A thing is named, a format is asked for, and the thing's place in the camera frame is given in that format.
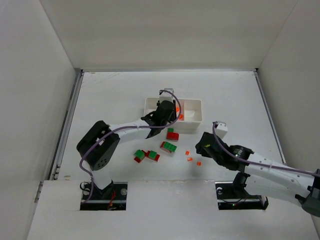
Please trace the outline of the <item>red lego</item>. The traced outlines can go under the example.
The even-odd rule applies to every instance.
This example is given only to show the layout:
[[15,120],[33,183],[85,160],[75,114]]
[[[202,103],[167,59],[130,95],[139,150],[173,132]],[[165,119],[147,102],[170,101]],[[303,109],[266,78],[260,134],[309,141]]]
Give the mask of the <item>red lego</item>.
[[163,141],[162,144],[160,145],[160,148],[169,154],[174,153],[177,150],[176,145],[167,141]]

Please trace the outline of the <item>green 2x4 lego brick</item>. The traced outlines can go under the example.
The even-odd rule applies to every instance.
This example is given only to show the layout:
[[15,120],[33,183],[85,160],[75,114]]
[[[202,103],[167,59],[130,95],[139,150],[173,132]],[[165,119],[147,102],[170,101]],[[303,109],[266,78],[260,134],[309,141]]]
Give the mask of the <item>green 2x4 lego brick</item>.
[[170,142],[167,142],[167,141],[165,141],[163,143],[163,148],[169,153],[174,153],[177,150],[177,146],[176,145],[174,145],[174,144],[172,144]]

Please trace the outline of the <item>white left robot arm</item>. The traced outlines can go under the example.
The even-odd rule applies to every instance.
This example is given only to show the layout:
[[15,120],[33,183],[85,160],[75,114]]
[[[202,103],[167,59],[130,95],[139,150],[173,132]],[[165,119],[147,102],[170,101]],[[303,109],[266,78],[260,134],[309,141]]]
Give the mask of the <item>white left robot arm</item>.
[[109,125],[104,121],[97,121],[76,146],[81,156],[79,167],[90,177],[90,198],[94,191],[106,199],[114,188],[111,179],[100,182],[94,172],[107,166],[119,144],[139,139],[150,139],[158,135],[165,128],[173,125],[181,115],[176,111],[181,108],[179,100],[164,100],[157,104],[155,111],[127,125]]

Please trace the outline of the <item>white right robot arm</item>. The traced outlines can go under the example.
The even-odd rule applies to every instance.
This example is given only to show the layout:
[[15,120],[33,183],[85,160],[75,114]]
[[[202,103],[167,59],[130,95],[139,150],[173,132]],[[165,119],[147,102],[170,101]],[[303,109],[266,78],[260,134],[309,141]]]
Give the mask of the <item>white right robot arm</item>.
[[228,187],[216,185],[220,201],[259,199],[263,208],[268,197],[301,207],[315,217],[320,215],[320,172],[305,172],[262,157],[241,145],[227,145],[214,133],[204,132],[196,153],[213,159],[219,166],[236,171]]

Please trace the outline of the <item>small green lego brick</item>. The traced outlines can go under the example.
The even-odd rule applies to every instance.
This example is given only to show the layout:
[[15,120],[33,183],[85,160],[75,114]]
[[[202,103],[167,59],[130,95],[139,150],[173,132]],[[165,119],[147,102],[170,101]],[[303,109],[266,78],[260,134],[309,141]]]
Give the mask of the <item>small green lego brick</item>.
[[173,133],[173,132],[174,132],[174,128],[171,128],[171,127],[168,128],[168,129],[167,129],[167,132],[168,132],[168,133]]

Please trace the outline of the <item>red curved lego brick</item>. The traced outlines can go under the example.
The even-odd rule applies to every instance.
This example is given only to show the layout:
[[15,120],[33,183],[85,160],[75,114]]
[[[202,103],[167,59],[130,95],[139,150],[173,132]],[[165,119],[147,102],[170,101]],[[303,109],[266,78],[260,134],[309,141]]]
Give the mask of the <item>red curved lego brick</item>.
[[168,132],[166,135],[166,139],[169,141],[178,141],[180,135],[176,132]]

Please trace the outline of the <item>white three-compartment plastic container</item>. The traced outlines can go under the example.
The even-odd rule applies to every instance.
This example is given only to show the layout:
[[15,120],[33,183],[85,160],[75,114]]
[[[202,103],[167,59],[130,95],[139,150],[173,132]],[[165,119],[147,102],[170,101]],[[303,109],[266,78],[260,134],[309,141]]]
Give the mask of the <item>white three-compartment plastic container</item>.
[[[145,99],[144,116],[156,110],[158,100],[158,97],[147,97]],[[171,128],[196,130],[203,120],[201,100],[187,98],[179,98],[178,100],[182,107],[182,117]]]

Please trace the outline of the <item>green lego brick middle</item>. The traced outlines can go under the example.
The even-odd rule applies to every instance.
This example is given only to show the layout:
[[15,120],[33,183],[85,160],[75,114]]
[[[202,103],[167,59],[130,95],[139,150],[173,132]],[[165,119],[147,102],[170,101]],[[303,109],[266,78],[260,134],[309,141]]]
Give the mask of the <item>green lego brick middle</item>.
[[148,157],[149,157],[150,159],[152,159],[152,160],[155,160],[156,157],[157,157],[157,152],[155,152],[155,151],[153,151],[153,150],[149,151]]

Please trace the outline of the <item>red lego brick middle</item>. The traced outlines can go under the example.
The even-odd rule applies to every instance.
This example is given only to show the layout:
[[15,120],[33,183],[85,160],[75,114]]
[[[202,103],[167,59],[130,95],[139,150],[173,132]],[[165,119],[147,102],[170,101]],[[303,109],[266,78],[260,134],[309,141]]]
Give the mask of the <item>red lego brick middle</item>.
[[153,160],[153,161],[155,161],[155,162],[158,162],[159,158],[160,158],[160,155],[157,153],[157,156],[156,156],[155,160],[153,160],[153,159],[151,159],[151,160]]

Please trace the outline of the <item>green lego brick left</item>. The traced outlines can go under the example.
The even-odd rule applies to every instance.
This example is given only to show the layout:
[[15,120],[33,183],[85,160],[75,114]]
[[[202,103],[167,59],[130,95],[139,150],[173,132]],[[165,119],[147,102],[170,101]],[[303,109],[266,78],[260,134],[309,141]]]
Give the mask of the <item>green lego brick left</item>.
[[139,159],[139,160],[143,160],[145,158],[145,152],[141,149],[138,149],[135,153],[134,153],[135,158]]

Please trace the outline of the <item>red lego brick left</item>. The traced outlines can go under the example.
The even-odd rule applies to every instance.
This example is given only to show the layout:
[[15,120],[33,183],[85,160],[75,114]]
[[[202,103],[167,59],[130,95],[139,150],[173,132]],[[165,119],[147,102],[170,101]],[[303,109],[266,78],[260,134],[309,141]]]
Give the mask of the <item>red lego brick left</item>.
[[142,160],[139,160],[138,158],[135,158],[135,157],[134,157],[134,160],[135,160],[137,163],[140,163],[140,162],[142,161]]

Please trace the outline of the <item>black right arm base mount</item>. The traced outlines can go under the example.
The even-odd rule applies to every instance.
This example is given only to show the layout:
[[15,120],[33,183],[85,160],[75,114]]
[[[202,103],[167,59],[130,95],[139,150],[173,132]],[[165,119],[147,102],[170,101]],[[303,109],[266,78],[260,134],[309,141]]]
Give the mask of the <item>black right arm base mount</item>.
[[219,210],[266,210],[269,201],[266,196],[249,194],[245,187],[249,174],[239,172],[233,181],[215,182]]

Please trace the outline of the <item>aluminium right table rail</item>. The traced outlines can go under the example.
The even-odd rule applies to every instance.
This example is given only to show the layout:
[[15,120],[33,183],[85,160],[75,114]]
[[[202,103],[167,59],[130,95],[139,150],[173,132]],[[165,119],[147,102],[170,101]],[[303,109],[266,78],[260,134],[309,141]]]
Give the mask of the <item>aluminium right table rail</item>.
[[261,98],[262,98],[262,101],[263,101],[263,104],[264,104],[264,108],[265,108],[265,111],[266,111],[266,114],[267,114],[267,117],[268,117],[268,120],[269,120],[269,124],[270,124],[271,130],[272,130],[274,139],[276,141],[276,145],[277,145],[278,152],[280,154],[281,161],[282,161],[283,164],[286,165],[287,161],[286,161],[285,155],[283,153],[283,149],[282,149],[282,146],[281,146],[281,143],[280,143],[280,139],[278,137],[277,130],[275,128],[275,124],[274,124],[274,121],[273,121],[273,118],[272,118],[272,115],[271,115],[271,112],[270,112],[270,108],[268,106],[267,99],[266,99],[266,96],[265,96],[265,93],[264,93],[264,90],[263,90],[263,87],[262,87],[262,84],[261,84],[261,80],[260,80],[260,77],[259,77],[259,69],[258,68],[255,68],[254,76],[255,76],[255,80],[256,80],[256,83],[257,83],[257,86],[258,86],[258,89],[259,89],[259,92],[260,92],[260,95],[261,95]]

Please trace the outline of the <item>aluminium table rail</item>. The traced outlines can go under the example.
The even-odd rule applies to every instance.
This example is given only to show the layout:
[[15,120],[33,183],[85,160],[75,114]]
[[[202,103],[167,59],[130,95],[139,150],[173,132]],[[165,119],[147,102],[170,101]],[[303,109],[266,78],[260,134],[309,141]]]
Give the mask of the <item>aluminium table rail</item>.
[[75,68],[75,80],[72,86],[72,90],[69,96],[66,112],[64,115],[62,127],[59,132],[58,141],[55,147],[54,155],[50,161],[49,169],[45,175],[43,181],[38,185],[38,189],[35,195],[34,203],[37,203],[40,199],[41,190],[45,180],[54,181],[59,177],[61,164],[63,161],[64,152],[67,145],[68,136],[71,129],[73,116],[75,113],[78,97],[80,94],[80,88],[83,81],[84,71],[81,68]]
[[276,145],[277,145],[278,152],[280,154],[281,161],[282,161],[283,164],[286,165],[287,161],[286,161],[285,155],[283,153],[283,149],[282,149],[282,146],[281,146],[281,143],[280,143],[280,139],[278,137],[277,130],[275,128],[275,124],[274,124],[274,121],[273,121],[273,118],[272,118],[272,115],[271,115],[271,112],[270,112],[270,108],[268,106],[267,99],[266,99],[266,96],[265,96],[265,93],[264,93],[264,90],[263,90],[263,87],[262,87],[262,84],[261,84],[261,80],[260,80],[260,77],[259,77],[259,69],[258,68],[255,68],[254,76],[255,76],[255,80],[256,80],[256,83],[257,83],[257,86],[258,86],[258,89],[259,89],[259,92],[260,92],[260,95],[261,95],[261,98],[262,98],[262,101],[263,101],[263,104],[264,104],[264,108],[265,108],[265,111],[266,111],[266,114],[267,114],[267,117],[268,117],[268,120],[269,120],[269,124],[270,124],[271,130],[272,130],[274,139],[276,141]]

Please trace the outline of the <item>aluminium left table rail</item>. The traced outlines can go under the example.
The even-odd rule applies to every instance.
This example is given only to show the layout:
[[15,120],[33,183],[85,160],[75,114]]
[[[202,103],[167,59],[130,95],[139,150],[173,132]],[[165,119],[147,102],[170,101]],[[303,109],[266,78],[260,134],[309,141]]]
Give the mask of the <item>aluminium left table rail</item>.
[[64,115],[62,127],[59,132],[58,141],[55,147],[54,155],[50,161],[49,169],[45,175],[43,181],[38,185],[38,189],[35,195],[34,203],[37,203],[40,199],[41,190],[45,180],[54,181],[59,177],[61,164],[63,161],[64,152],[67,145],[68,136],[71,129],[73,116],[75,113],[78,97],[80,94],[80,88],[83,81],[84,71],[81,68],[75,68],[75,80],[72,86],[72,90],[69,96],[66,112]]

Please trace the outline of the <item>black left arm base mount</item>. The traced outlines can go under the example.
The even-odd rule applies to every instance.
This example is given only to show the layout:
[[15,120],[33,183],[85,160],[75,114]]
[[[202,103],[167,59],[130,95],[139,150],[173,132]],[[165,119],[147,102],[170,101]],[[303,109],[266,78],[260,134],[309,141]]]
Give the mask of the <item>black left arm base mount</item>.
[[127,208],[127,182],[112,182],[101,190],[91,182],[80,184],[82,191],[81,211],[125,211]]

